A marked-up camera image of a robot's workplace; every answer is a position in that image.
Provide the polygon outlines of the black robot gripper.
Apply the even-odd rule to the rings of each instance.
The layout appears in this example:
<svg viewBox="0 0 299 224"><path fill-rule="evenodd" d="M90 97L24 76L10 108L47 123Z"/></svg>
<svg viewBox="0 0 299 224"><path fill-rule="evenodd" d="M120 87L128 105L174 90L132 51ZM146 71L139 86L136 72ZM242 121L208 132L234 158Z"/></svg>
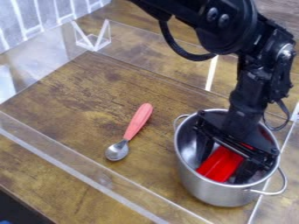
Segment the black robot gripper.
<svg viewBox="0 0 299 224"><path fill-rule="evenodd" d="M196 115L196 161L208 158L214 144L236 152L246 160L234 174L235 185L256 183L277 171L278 148L267 141L261 127L267 98L232 93L228 111L200 110Z"/></svg>

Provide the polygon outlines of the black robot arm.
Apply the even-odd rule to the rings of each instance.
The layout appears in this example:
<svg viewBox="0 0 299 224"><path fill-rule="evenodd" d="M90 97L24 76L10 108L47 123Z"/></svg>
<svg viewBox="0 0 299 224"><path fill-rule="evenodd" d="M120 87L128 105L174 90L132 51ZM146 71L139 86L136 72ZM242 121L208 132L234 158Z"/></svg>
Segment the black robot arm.
<svg viewBox="0 0 299 224"><path fill-rule="evenodd" d="M254 0L128 0L159 22L168 46L187 60L238 56L238 84L224 115L198 112L198 173L219 182L248 182L271 170L279 150L259 132L267 105L286 108L295 58L294 35L258 12ZM206 54L187 52L168 28L178 18L195 31Z"/></svg>

